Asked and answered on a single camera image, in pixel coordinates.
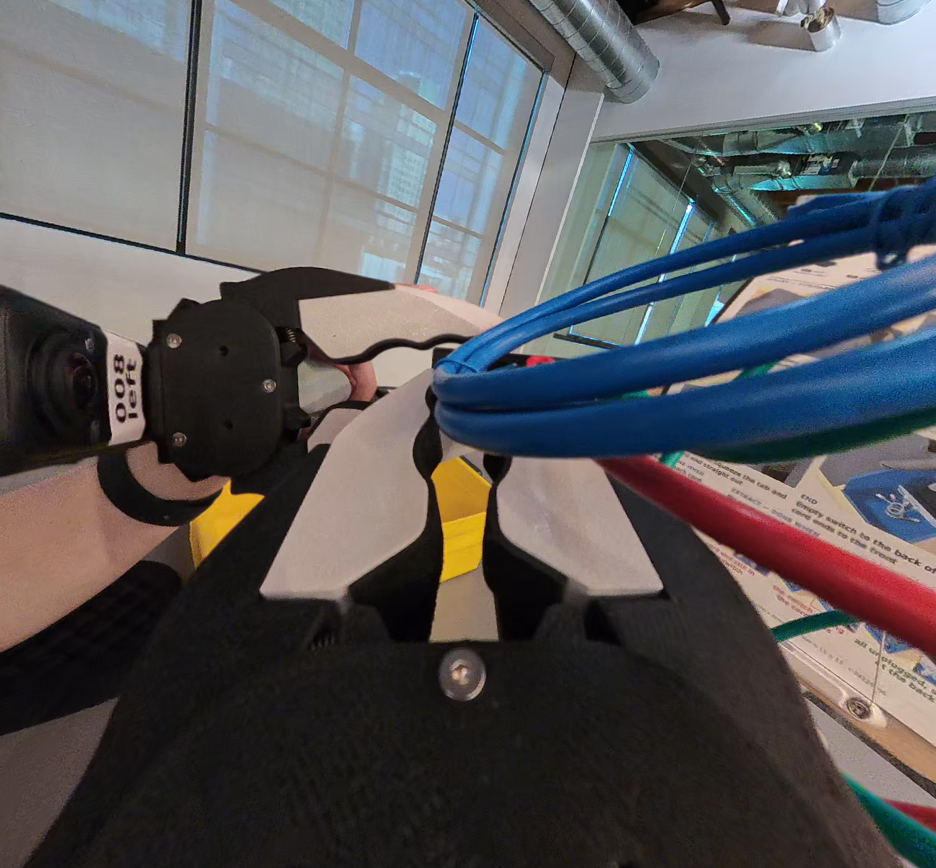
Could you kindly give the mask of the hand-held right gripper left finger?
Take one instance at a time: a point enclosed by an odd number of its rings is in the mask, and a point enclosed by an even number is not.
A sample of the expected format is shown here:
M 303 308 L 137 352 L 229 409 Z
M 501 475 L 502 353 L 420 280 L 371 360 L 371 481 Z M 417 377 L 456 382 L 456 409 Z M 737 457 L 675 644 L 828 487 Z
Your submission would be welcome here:
M 260 586 L 266 599 L 368 606 L 393 639 L 429 638 L 443 564 L 430 379 L 320 418 L 308 447 L 324 456 Z

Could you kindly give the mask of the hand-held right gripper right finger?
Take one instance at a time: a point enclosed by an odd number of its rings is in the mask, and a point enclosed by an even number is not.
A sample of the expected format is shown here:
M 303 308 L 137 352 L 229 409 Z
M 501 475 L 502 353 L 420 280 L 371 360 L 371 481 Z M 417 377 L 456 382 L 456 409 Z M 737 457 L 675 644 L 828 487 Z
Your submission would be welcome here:
M 585 460 L 486 454 L 483 576 L 501 640 L 531 640 L 547 612 L 657 596 L 663 583 L 614 487 Z

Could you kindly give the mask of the glass partition window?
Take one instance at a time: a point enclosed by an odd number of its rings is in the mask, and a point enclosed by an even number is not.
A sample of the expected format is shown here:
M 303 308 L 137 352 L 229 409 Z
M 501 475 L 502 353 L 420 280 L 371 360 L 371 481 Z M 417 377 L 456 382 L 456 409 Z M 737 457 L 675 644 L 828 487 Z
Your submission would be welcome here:
M 540 300 L 782 218 L 802 200 L 924 183 L 935 113 L 593 143 Z

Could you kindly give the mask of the person's left hand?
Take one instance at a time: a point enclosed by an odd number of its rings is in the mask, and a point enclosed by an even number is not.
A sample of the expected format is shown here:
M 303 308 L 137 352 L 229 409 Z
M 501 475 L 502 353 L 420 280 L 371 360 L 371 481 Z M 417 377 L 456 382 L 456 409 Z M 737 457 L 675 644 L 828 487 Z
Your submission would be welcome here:
M 373 400 L 378 382 L 370 361 L 327 362 L 349 377 L 353 393 L 348 401 Z M 204 511 L 228 484 L 226 476 L 192 480 L 176 464 L 161 463 L 152 442 L 135 446 L 122 457 L 100 458 L 97 474 L 107 505 L 102 533 L 108 553 L 127 565 L 145 558 L 182 523 Z

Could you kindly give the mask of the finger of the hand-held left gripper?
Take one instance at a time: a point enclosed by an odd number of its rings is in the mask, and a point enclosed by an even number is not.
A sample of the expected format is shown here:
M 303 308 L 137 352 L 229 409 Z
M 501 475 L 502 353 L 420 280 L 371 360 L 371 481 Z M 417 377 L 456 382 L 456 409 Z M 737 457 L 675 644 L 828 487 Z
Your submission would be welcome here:
M 220 285 L 313 356 L 354 366 L 394 348 L 463 344 L 502 323 L 474 303 L 415 286 L 318 267 L 270 271 Z
M 298 405 L 307 415 L 318 415 L 345 403 L 353 393 L 344 369 L 326 361 L 305 359 L 297 368 Z

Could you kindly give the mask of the yellow plastic bin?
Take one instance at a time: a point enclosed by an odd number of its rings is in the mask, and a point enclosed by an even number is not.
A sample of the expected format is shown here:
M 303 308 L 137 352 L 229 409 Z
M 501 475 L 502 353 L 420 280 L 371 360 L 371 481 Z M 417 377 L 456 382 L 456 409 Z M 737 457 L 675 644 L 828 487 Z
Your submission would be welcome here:
M 440 581 L 447 582 L 481 565 L 490 482 L 464 457 L 440 464 L 432 480 L 443 529 Z M 189 526 L 194 564 L 199 566 L 262 501 L 262 495 L 234 494 L 226 485 L 217 500 Z

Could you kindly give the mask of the silver spiral air duct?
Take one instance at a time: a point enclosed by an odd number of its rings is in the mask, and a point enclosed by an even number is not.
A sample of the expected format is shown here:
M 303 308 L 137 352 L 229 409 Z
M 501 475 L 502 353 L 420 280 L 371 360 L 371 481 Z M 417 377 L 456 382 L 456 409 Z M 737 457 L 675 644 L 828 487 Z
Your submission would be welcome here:
M 632 104 L 655 82 L 660 62 L 616 0 L 527 0 L 602 81 Z

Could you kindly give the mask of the large window with blind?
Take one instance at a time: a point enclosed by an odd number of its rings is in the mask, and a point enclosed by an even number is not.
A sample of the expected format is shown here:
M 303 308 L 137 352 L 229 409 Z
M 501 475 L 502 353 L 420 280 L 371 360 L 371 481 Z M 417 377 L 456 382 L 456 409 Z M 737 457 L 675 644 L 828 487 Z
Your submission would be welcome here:
M 480 301 L 545 82 L 470 0 L 2 0 L 2 214 Z

